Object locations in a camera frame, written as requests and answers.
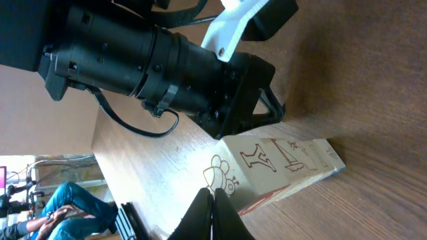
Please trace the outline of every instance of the drawing on box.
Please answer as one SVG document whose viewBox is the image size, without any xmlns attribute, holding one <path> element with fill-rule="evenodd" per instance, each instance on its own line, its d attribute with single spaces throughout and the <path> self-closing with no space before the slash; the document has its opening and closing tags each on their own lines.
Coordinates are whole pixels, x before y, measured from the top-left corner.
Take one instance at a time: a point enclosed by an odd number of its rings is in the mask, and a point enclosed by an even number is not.
<svg viewBox="0 0 427 240">
<path fill-rule="evenodd" d="M 207 187 L 213 192 L 217 188 L 222 188 L 228 195 L 232 195 L 236 190 L 235 184 L 239 185 L 236 177 L 228 178 L 227 174 L 230 170 L 228 162 L 221 160 L 219 155 L 214 155 L 211 159 L 211 167 L 203 171 Z"/>
<path fill-rule="evenodd" d="M 338 155 L 336 154 L 336 152 L 331 147 L 328 147 L 328 150 L 326 150 L 326 153 L 329 156 L 331 156 L 331 157 L 333 157 L 335 159 L 338 159 Z"/>
<path fill-rule="evenodd" d="M 310 171 L 316 171 L 318 169 L 318 167 L 317 167 L 316 163 L 314 163 L 312 157 L 310 157 L 307 150 L 305 148 L 303 148 L 301 145 L 299 145 L 297 143 L 288 142 L 288 144 L 290 145 L 290 147 L 293 150 L 301 148 L 302 153 L 304 153 L 306 156 L 308 156 L 311 161 L 306 161 L 305 163 L 300 163 L 294 156 L 292 156 L 292 154 L 290 154 L 282 146 L 280 146 L 277 143 L 276 139 L 272 139 L 272 142 L 278 148 L 280 153 L 285 157 L 286 161 L 289 163 L 289 165 L 285 166 L 285 167 L 287 169 L 289 169 L 290 171 L 298 171 L 298 170 L 304 168 L 304 166 L 307 167 Z"/>
<path fill-rule="evenodd" d="M 255 147 L 256 148 L 253 154 L 240 152 L 240 155 L 243 157 L 243 160 L 245 160 L 248 167 L 252 168 L 254 164 L 259 163 L 266 167 L 269 167 L 275 173 L 277 170 L 273 166 L 273 163 L 267 158 L 267 155 L 266 153 L 264 153 L 264 150 L 262 150 L 259 144 L 255 144 Z"/>
<path fill-rule="evenodd" d="M 322 162 L 322 165 L 324 167 L 327 167 L 328 164 L 325 162 L 325 160 L 322 159 L 322 157 L 320 156 L 320 154 L 318 153 L 316 146 L 314 145 L 310 145 L 310 148 L 313 150 L 313 152 L 318 156 L 319 160 Z"/>
<path fill-rule="evenodd" d="M 279 195 L 279 193 L 281 193 L 283 190 L 285 190 L 287 187 L 289 187 L 289 185 L 286 185 L 286 186 L 281 187 L 279 189 L 270 191 L 269 193 L 264 193 L 263 195 L 259 196 L 255 201 L 251 202 L 246 207 L 244 207 L 242 210 L 240 210 L 239 215 L 243 216 L 246 213 L 252 212 L 253 210 L 257 209 L 259 206 L 263 205 L 264 203 L 267 203 L 273 197 Z"/>
</svg>

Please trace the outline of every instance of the wooden surface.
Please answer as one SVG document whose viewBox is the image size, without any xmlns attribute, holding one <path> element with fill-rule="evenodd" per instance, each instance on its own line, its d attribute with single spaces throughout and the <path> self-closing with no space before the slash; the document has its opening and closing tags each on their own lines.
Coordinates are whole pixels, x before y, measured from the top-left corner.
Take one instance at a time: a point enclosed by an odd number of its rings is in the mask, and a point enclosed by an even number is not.
<svg viewBox="0 0 427 240">
<path fill-rule="evenodd" d="M 273 92 L 287 107 L 282 123 L 245 134 L 327 138 L 347 169 L 244 223 L 257 239 L 427 238 L 427 3 L 298 3 L 272 39 L 238 46 L 276 66 Z M 203 14 L 220 8 L 209 0 Z M 176 30 L 200 44 L 206 28 Z M 153 119 L 135 99 L 107 98 L 138 127 L 173 123 L 166 114 Z M 179 223 L 198 190 L 188 169 L 214 144 L 184 115 L 170 136 L 154 140 L 99 114 L 93 138 L 115 200 L 133 202 L 155 239 Z"/>
</svg>

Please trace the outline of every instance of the cable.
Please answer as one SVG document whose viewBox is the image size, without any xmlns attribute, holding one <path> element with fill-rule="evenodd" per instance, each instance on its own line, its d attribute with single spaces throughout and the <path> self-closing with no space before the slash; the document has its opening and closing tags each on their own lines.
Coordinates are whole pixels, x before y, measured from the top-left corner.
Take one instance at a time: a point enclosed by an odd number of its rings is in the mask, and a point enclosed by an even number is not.
<svg viewBox="0 0 427 240">
<path fill-rule="evenodd" d="M 36 161 L 34 163 L 31 164 L 30 169 L 27 171 L 27 174 L 25 174 L 25 176 L 28 176 L 28 173 L 31 173 L 31 170 L 34 168 L 35 165 L 40 164 L 40 163 L 45 163 L 45 162 L 65 162 L 65 161 L 81 161 L 84 159 L 88 159 L 88 158 L 92 158 L 94 161 L 95 160 L 95 156 L 94 155 L 89 155 L 89 156 L 85 156 L 85 157 L 75 157 L 75 158 L 70 158 L 70 159 L 46 159 L 46 160 L 40 160 L 40 161 Z"/>
<path fill-rule="evenodd" d="M 210 17 L 202 17 L 199 19 L 193 19 L 193 21 L 190 21 L 189 23 L 186 23 L 182 26 L 195 25 L 195 24 L 200 24 L 200 23 L 207 23 L 207 22 L 215 20 L 216 17 L 218 17 L 218 15 L 214 15 L 214 16 L 210 16 Z"/>
<path fill-rule="evenodd" d="M 40 165 L 39 167 L 50 167 L 50 166 L 85 167 L 85 166 L 92 166 L 92 165 L 95 165 L 95 163 L 83 164 L 83 165 L 52 163 L 52 164 L 43 164 L 43 165 Z"/>
<path fill-rule="evenodd" d="M 136 133 L 136 134 L 144 136 L 144 137 L 152 137 L 152 138 L 166 137 L 176 128 L 176 126 L 179 123 L 179 115 L 175 111 L 172 111 L 171 109 L 164 109 L 165 112 L 170 112 L 176 116 L 176 121 L 169 130 L 167 130 L 164 133 L 150 133 L 148 131 L 138 129 L 136 127 L 133 127 L 133 126 L 125 123 L 125 121 L 121 120 L 121 118 L 119 116 L 117 116 L 117 114 L 115 114 L 114 110 L 111 108 L 107 99 L 102 94 L 102 92 L 99 88 L 94 87 L 94 86 L 90 86 L 90 85 L 86 85 L 86 88 L 92 95 L 95 96 L 96 100 L 99 103 L 99 106 L 102 108 L 104 113 L 107 114 L 108 117 L 113 119 L 116 123 L 119 123 L 119 125 L 121 125 L 122 127 L 131 131 L 132 133 Z"/>
<path fill-rule="evenodd" d="M 20 174 L 20 173 L 22 173 L 22 172 L 24 172 L 24 170 L 26 170 L 28 168 L 28 166 L 26 166 L 25 168 L 23 168 L 22 170 L 20 170 L 19 172 L 12 172 L 12 173 L 15 173 L 15 174 L 13 174 L 12 176 L 10 176 L 10 177 L 8 177 L 8 178 L 6 178 L 6 181 L 7 180 L 9 180 L 9 179 L 11 179 L 13 176 L 15 176 L 15 175 L 17 175 L 17 174 Z"/>
<path fill-rule="evenodd" d="M 159 25 L 160 27 L 165 28 L 174 28 L 183 26 L 194 20 L 194 17 L 197 16 L 200 11 L 205 7 L 207 0 L 199 0 L 194 7 L 190 7 L 189 9 L 183 9 L 179 11 L 146 11 L 143 12 L 141 9 L 136 9 L 133 6 L 129 6 L 129 8 L 136 13 L 140 14 L 143 18 Z"/>
<path fill-rule="evenodd" d="M 40 180 L 38 180 L 38 182 L 37 182 L 36 186 L 37 186 L 39 183 L 41 183 L 42 181 L 44 181 L 44 180 L 46 180 L 46 179 L 49 179 L 49 178 L 51 178 L 51 177 L 53 177 L 53 176 L 57 175 L 58 173 L 63 173 L 63 172 L 65 172 L 65 171 L 68 171 L 68 170 L 71 170 L 71 169 L 77 169 L 77 168 L 82 168 L 82 167 L 91 167 L 91 166 L 94 166 L 94 165 L 96 165 L 96 164 L 97 164 L 97 163 L 92 163 L 92 164 L 87 164 L 87 165 L 81 165 L 81 166 L 78 166 L 78 167 L 69 167 L 69 168 L 67 168 L 67 169 L 61 169 L 61 170 L 52 171 L 52 172 L 51 172 L 51 173 L 49 173 L 48 175 L 46 175 L 46 176 L 42 177 Z"/>
<path fill-rule="evenodd" d="M 15 171 L 12 171 L 11 173 L 14 173 L 14 175 L 12 175 L 12 176 L 15 176 L 15 175 L 17 175 L 18 176 L 18 182 L 17 182 L 17 184 L 16 184 L 16 186 L 18 186 L 18 184 L 19 184 L 19 180 L 21 180 L 21 178 L 20 178 L 20 176 L 19 176 L 19 173 L 17 173 L 17 172 L 15 172 Z"/>
</svg>

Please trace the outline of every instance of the sleeve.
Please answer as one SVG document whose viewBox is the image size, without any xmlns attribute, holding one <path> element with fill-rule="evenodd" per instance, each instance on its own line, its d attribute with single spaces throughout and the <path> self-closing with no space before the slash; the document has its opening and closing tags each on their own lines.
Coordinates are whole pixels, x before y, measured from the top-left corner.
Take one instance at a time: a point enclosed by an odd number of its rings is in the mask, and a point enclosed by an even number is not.
<svg viewBox="0 0 427 240">
<path fill-rule="evenodd" d="M 29 232 L 27 230 L 27 221 L 22 223 L 16 223 L 0 231 L 0 240 L 20 239 L 28 233 Z"/>
</svg>

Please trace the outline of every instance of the screw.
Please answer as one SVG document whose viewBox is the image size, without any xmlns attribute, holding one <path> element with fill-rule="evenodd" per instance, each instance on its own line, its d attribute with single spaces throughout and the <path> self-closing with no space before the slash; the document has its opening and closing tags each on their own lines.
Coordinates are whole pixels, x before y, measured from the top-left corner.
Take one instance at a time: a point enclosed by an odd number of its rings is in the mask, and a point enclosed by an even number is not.
<svg viewBox="0 0 427 240">
<path fill-rule="evenodd" d="M 222 47 L 221 49 L 220 49 L 220 51 L 218 52 L 218 55 L 220 56 L 220 57 L 222 57 L 222 55 L 224 54 L 224 48 Z"/>
<path fill-rule="evenodd" d="M 161 71 L 161 65 L 160 64 L 156 64 L 153 66 L 153 70 L 156 72 L 160 72 Z"/>
</svg>

